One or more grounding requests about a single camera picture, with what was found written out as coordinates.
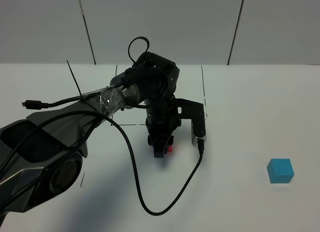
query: table surface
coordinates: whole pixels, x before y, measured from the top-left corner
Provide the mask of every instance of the table surface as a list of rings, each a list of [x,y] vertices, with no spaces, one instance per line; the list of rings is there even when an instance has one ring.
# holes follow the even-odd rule
[[[81,91],[105,87],[123,65],[71,65]],[[10,212],[0,231],[318,231],[320,67],[179,66],[176,97],[205,103],[203,161],[177,204],[162,216],[140,205],[123,137],[106,122],[89,140],[81,174],[65,193]],[[77,95],[67,65],[0,65],[0,127],[25,118],[26,99]],[[198,160],[191,123],[174,132],[173,153],[153,158],[145,111],[117,112],[153,211],[176,197]],[[270,184],[271,158],[290,158],[289,184]]]

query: transparent tape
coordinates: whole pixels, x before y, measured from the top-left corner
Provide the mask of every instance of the transparent tape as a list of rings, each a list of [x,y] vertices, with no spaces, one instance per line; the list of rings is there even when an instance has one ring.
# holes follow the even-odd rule
[[[125,99],[120,88],[102,88],[96,91],[83,94],[84,98],[88,95],[96,94],[85,101],[92,105],[99,113],[111,117],[116,111],[123,108]]]

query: blue cube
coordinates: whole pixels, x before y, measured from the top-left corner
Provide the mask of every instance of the blue cube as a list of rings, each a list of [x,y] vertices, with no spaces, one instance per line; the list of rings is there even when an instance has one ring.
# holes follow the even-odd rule
[[[270,183],[289,183],[295,174],[288,158],[272,158],[266,169]]]

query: cable connector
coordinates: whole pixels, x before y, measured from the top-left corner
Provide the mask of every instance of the cable connector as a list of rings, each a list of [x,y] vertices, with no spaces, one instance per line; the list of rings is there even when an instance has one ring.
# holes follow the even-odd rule
[[[41,101],[26,100],[24,103],[22,103],[22,106],[24,106],[27,109],[40,110],[41,108],[48,108],[49,104],[42,103]]]
[[[198,139],[198,150],[199,154],[203,154],[205,150],[205,141],[203,139]]]

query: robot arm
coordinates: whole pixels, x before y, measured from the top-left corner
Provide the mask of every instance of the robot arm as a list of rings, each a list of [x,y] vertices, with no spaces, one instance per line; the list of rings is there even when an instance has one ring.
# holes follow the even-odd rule
[[[80,101],[63,109],[32,113],[26,120],[0,129],[1,205],[30,181],[57,167],[46,179],[0,209],[0,224],[9,211],[25,212],[66,191],[74,183],[81,170],[82,157],[88,154],[86,144],[63,163],[61,161],[89,130],[93,130],[92,127],[100,125],[102,121],[94,113],[111,117],[123,108],[146,108],[147,140],[154,148],[155,157],[164,157],[173,143],[172,132],[181,125],[181,119],[191,119],[193,143],[201,140],[203,145],[206,135],[203,104],[174,97],[178,76],[179,69],[174,62],[146,52],[132,68],[114,77],[110,87],[85,94]],[[39,101],[26,101],[23,105],[30,109],[49,107]],[[19,146],[37,126],[67,113],[68,117],[38,129]]]

